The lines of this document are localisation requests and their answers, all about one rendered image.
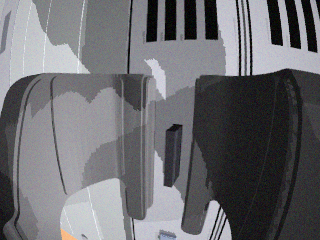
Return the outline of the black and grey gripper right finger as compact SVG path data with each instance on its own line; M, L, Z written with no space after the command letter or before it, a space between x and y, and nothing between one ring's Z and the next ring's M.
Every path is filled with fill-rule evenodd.
M320 74L196 79L182 231L202 232L210 201L231 240L320 240Z

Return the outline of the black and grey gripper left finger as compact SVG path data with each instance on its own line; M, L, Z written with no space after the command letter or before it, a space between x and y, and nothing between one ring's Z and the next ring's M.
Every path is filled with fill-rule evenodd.
M0 115L0 240L62 240L76 192L112 178L127 214L153 205L156 79L41 73L17 80Z

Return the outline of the grey server rack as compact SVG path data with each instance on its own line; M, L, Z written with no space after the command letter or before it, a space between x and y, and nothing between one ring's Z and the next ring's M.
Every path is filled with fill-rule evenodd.
M195 82L285 68L320 74L320 0L0 0L0 114L9 88L30 75L156 79L153 205L139 221L121 180L90 185L60 217L77 240L231 240L216 201L199 235L181 229Z

